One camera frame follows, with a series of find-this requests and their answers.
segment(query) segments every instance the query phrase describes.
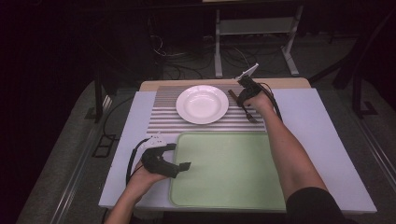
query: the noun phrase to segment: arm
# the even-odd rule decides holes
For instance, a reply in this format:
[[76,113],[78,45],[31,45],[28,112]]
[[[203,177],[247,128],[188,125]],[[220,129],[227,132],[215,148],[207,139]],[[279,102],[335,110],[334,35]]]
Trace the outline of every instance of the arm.
[[285,201],[298,189],[317,187],[327,190],[303,146],[277,117],[269,98],[260,92],[246,100],[245,105],[252,105],[264,118]]
[[134,168],[134,173],[125,191],[119,197],[110,216],[108,216],[106,224],[129,223],[134,211],[134,206],[140,201],[142,196],[149,191],[154,183],[165,178],[166,176],[164,175],[150,173],[142,166],[142,162],[140,161]]

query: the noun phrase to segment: hand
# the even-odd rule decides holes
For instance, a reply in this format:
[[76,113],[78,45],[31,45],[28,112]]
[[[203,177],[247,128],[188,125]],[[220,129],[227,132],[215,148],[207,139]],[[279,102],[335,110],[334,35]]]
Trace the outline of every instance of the hand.
[[166,178],[164,175],[150,173],[140,161],[134,168],[134,174],[131,176],[124,193],[131,202],[137,203],[153,184]]
[[259,113],[261,113],[265,109],[274,110],[274,106],[271,103],[271,100],[263,91],[261,91],[256,96],[246,100],[244,105],[252,105]]

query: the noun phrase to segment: gray carpet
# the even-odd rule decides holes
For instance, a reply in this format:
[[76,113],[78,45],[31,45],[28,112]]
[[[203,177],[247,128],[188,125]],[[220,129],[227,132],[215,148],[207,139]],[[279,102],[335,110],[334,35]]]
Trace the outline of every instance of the gray carpet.
[[[328,40],[329,37],[326,35],[297,38],[291,53],[302,77],[312,77],[317,72],[343,58],[354,43],[353,39],[335,40],[332,44],[329,44]],[[254,45],[249,44],[249,41],[245,41],[247,43],[238,41],[237,45],[246,55],[248,55],[248,52],[256,52],[254,48],[257,48],[257,45],[254,47]],[[260,43],[262,48],[255,57],[247,56],[249,63],[254,63],[257,59],[261,65],[261,69],[258,70],[255,77],[289,77],[289,71],[283,57],[276,51],[279,45],[284,42],[283,37],[272,36],[264,42],[253,39],[254,41]],[[226,60],[229,60],[229,62],[223,61],[224,77],[240,75],[241,71],[244,71],[245,66],[247,66],[245,59],[230,46],[223,47],[223,49],[222,55],[225,55]],[[180,59],[170,60],[171,63],[164,68],[163,79],[175,77],[195,79],[199,76],[214,77],[214,65],[213,61],[211,61],[212,51],[205,51],[203,56],[201,55],[200,57],[196,55],[188,57],[190,57],[189,60],[191,62],[181,63]],[[179,72],[174,64],[180,64],[195,70],[182,69]],[[383,175],[367,142],[364,140],[356,117],[351,112],[351,89],[348,88],[343,91],[333,89],[331,83],[335,74],[336,72],[323,78],[315,83],[313,87],[318,89],[323,104],[325,104],[329,112],[347,153],[378,209],[376,214],[354,215],[350,216],[350,218],[359,221],[361,224],[395,223],[395,191]],[[378,138],[381,146],[388,152],[389,158],[396,161],[396,153],[393,151],[396,144],[394,138],[396,134],[394,130],[396,127],[395,112],[378,96],[375,89],[369,84],[365,83],[364,89],[363,99],[370,101],[378,112],[378,115],[367,116],[364,120]],[[32,191],[31,197],[20,215],[19,223],[49,223],[61,199],[67,181],[70,175],[73,174],[78,158],[81,156],[81,150],[86,146],[86,140],[92,129],[100,130],[93,139],[90,139],[94,141],[92,145],[96,147],[102,134],[101,129],[103,128],[104,119],[98,124],[94,124],[92,120],[84,119],[88,110],[94,106],[92,91],[93,87],[90,85],[76,102],[76,106],[52,151],[46,168],[38,179],[35,189]],[[119,94],[112,96],[112,105],[105,113],[105,117],[118,104],[133,95],[134,90],[121,90]],[[131,100],[127,101],[111,113],[106,123],[107,133],[114,133],[117,137],[120,137],[131,102]],[[106,210],[97,204],[116,148],[117,142],[111,148],[108,158],[92,158],[91,156],[87,158],[81,173],[80,182],[78,182],[77,191],[72,198],[73,200],[67,209],[67,213],[64,214],[62,219],[63,223],[100,223],[102,221],[102,216]],[[166,217],[171,216],[183,216],[183,214],[167,214]],[[201,218],[204,221],[207,220],[207,216],[210,215],[199,214],[197,218]],[[259,222],[262,218],[269,218],[256,215],[254,217]],[[176,223],[172,222],[175,219],[167,220],[165,219],[164,223]],[[219,219],[217,223],[221,223],[221,221],[226,221],[226,219]]]

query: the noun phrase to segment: sleeve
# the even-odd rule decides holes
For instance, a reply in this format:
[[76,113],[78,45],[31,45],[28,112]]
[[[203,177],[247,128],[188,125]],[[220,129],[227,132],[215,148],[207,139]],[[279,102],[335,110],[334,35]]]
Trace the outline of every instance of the sleeve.
[[299,189],[286,202],[288,224],[347,223],[332,195],[319,188]]

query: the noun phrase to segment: green mat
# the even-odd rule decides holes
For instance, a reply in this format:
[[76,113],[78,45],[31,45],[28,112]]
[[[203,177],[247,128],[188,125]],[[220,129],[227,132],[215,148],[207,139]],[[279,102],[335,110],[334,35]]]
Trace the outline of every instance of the green mat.
[[182,133],[175,163],[186,161],[171,182],[175,206],[285,210],[266,133]]

